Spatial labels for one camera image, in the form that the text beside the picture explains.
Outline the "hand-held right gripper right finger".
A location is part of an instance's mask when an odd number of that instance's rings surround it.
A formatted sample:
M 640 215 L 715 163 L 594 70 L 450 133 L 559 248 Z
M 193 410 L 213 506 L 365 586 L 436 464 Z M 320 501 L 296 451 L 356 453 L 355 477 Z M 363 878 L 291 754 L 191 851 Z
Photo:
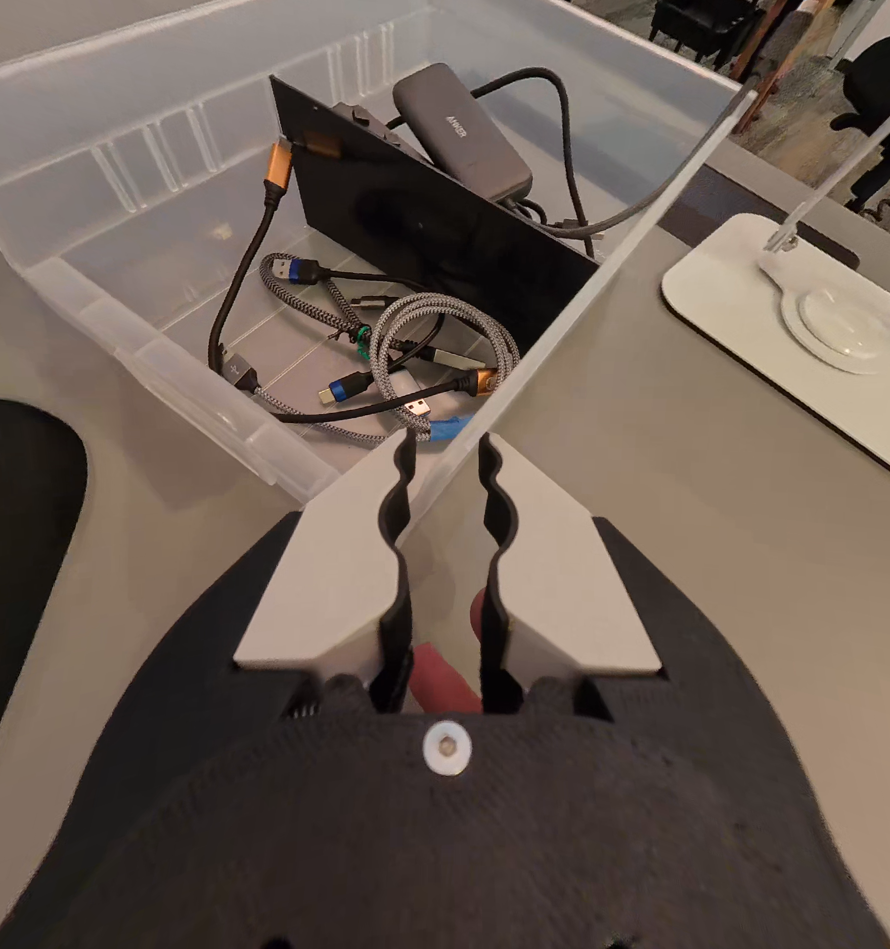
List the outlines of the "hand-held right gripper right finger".
M 483 711 L 513 714 L 535 683 L 652 678 L 663 669 L 589 510 L 496 433 L 478 444 L 484 525 Z

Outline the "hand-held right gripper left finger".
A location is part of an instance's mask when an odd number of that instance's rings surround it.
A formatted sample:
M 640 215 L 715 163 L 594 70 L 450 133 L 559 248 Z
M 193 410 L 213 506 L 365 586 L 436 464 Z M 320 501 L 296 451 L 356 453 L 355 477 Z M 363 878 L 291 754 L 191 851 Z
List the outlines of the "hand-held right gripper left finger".
M 414 665 L 410 586 L 397 540 L 411 519 L 415 433 L 398 432 L 300 513 L 233 654 L 248 671 L 361 684 L 402 710 Z

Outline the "clear plastic bin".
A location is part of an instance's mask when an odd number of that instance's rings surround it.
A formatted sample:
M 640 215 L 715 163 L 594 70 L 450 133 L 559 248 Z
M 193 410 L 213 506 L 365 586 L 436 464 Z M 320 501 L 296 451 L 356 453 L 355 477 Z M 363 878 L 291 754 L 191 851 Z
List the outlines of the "clear plastic bin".
M 532 65 L 571 95 L 591 221 L 664 193 L 601 235 L 600 271 L 519 337 L 495 407 L 446 397 L 420 448 L 423 511 L 748 109 L 753 93 L 567 2 L 213 2 L 0 65 L 0 252 L 70 326 L 261 481 L 306 503 L 368 447 L 274 421 L 206 365 L 208 337 L 261 217 L 281 132 L 272 77 L 382 122 L 427 65 L 468 86 Z

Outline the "slim black usb hub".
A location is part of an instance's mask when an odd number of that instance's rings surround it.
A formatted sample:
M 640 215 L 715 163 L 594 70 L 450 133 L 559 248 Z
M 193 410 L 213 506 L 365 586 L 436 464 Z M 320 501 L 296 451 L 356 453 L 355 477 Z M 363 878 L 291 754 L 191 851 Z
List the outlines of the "slim black usb hub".
M 402 78 L 392 98 L 439 170 L 491 202 L 528 196 L 531 168 L 449 65 L 428 65 Z

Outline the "black mesh cushion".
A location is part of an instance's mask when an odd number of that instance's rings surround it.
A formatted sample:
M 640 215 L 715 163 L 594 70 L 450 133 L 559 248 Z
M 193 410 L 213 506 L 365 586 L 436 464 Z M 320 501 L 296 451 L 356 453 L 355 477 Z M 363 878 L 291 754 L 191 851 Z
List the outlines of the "black mesh cushion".
M 78 524 L 83 441 L 35 406 L 0 398 L 0 721 Z

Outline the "white board stand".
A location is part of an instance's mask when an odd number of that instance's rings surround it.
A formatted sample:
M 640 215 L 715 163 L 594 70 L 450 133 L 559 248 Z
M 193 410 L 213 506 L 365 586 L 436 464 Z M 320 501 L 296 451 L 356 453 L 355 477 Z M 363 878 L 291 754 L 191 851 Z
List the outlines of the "white board stand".
M 667 306 L 890 470 L 890 292 L 797 226 L 890 135 L 890 117 L 775 229 L 737 215 L 662 279 Z

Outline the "black divider panel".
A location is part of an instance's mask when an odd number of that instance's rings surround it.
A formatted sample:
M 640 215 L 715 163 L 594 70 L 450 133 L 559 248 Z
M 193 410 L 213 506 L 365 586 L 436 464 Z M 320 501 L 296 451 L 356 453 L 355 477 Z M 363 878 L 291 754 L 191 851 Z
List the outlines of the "black divider panel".
M 390 278 L 467 302 L 528 350 L 598 265 L 272 75 L 309 226 Z

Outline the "black swivel chair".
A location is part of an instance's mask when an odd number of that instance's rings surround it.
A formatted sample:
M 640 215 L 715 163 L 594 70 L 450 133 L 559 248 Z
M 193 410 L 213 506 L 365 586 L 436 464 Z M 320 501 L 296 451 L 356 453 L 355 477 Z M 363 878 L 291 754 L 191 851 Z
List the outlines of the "black swivel chair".
M 890 117 L 890 37 L 866 49 L 846 70 L 843 94 L 853 107 L 835 117 L 831 130 L 856 129 L 872 135 Z M 890 135 L 881 143 L 881 160 L 850 186 L 853 195 L 845 207 L 855 213 L 866 210 L 866 202 L 890 182 Z

